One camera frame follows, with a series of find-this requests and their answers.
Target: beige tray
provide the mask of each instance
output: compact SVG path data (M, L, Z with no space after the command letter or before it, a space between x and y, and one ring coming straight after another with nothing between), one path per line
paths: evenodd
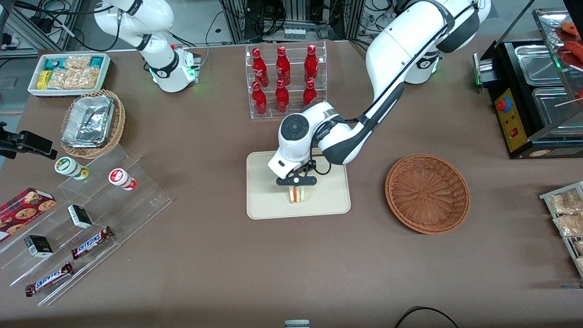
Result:
M328 169L328 161L314 150L319 170ZM254 152L247 157L247 215L254 220L344 214L350 210L350 193L344 166L332 165L325 176L310 172L318 183L305 187L305 201L292 204L289 188L275 184L277 178L267 166L275 154Z

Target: aluminum foil container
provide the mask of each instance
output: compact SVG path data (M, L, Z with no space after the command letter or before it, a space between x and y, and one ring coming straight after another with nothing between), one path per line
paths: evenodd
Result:
M80 98L63 133L63 144L73 148L101 148L107 144L115 101L108 96Z

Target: red bottle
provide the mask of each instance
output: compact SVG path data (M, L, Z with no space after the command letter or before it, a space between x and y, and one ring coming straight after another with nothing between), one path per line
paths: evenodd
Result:
M286 85L292 82L292 73L290 71L290 60L287 59L286 47L278 47L278 61L275 63L278 69L278 79L282 79Z
M310 79L316 81L318 78L318 58L316 57L316 46L310 44L308 46L308 55L304 61L304 80L306 83Z
M314 80L310 79L305 84L304 106L308 106L311 103L315 103L317 96L318 96L318 94L316 93L316 90L314 90Z
M253 54L253 75L255 75L255 80L259 81L259 83L265 88L269 85L267 65L265 65L265 61L261 58L261 51L259 48L254 48L251 53Z
M278 89L275 90L275 99L278 101L278 110L280 113L287 113L290 104L290 94L282 79L278 80Z
M253 103L255 104L255 110L257 111L257 115L265 116L267 115L267 98L265 97L265 93L261 90L261 85L257 81L253 81L251 84L253 88L253 93L251 97L253 98Z

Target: woven basket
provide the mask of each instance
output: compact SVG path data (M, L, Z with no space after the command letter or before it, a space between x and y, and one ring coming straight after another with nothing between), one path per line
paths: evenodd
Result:
M65 150L65 152L71 156L81 157L85 159L94 159L98 156L108 152L109 150L113 149L117 144L120 143L121 135L124 133L124 123L125 123L125 109L124 104L121 103L120 99L117 95L108 90L99 90L92 93L88 93L86 95L81 96L82 98L85 97L97 97L97 96L108 96L115 100L115 107L113 110L113 118L111 119L111 128L110 128L110 136L107 141L107 144L101 148L73 148L66 146L61 141L61 146ZM65 133L65 128L67 123L69 122L69 115L71 115L71 110L73 109L73 102L71 106L69 106L69 110L65 114L65 119L61 124L61 133Z
M443 159L426 154L403 157L393 165L385 196L403 224L428 235L452 231L470 209L462 175Z

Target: brown table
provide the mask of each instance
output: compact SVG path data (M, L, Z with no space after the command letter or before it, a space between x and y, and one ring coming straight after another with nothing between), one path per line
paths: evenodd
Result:
M577 272L538 195L582 180L583 160L508 159L488 95L472 87L471 54L490 42L474 40L407 86L347 165L347 214L264 221L245 212L245 159L277 148L279 123L249 117L244 47L213 48L200 83L176 94L151 81L137 52L111 53L106 87L128 116L122 144L175 201L49 307L0 278L0 326L273 328L307 318L313 328L385 328L427 305L462 327L581 327L583 291L559 289ZM373 96L364 53L328 47L328 99L356 117ZM70 102L31 97L19 128L59 140ZM450 161L472 193L468 218L446 235L411 231L385 201L388 169L419 152ZM7 161L0 202L54 189L64 177L52 166L27 154ZM429 322L447 326L416 313L402 327Z

